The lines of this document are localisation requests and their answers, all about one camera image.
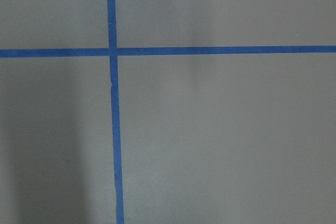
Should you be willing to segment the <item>blue tape lengthwise line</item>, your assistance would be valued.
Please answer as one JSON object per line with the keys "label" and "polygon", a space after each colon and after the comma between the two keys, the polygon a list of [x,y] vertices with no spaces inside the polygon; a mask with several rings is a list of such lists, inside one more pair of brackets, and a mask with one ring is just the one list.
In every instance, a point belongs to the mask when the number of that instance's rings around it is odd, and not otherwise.
{"label": "blue tape lengthwise line", "polygon": [[111,79],[111,113],[113,137],[113,167],[114,186],[116,195],[116,222],[124,223],[123,183],[122,183],[122,157],[121,132],[119,110],[119,77],[117,55],[117,21],[116,0],[107,0],[108,33],[109,33],[109,65]]}

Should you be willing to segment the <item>blue tape crosswise line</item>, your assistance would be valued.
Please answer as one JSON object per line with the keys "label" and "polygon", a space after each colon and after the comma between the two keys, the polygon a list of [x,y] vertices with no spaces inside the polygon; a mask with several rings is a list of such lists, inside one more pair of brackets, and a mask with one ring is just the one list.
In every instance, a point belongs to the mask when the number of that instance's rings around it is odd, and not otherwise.
{"label": "blue tape crosswise line", "polygon": [[225,55],[332,53],[333,46],[237,46],[237,47],[146,47],[146,48],[74,48],[74,49],[4,49],[1,58],[151,56],[151,55]]}

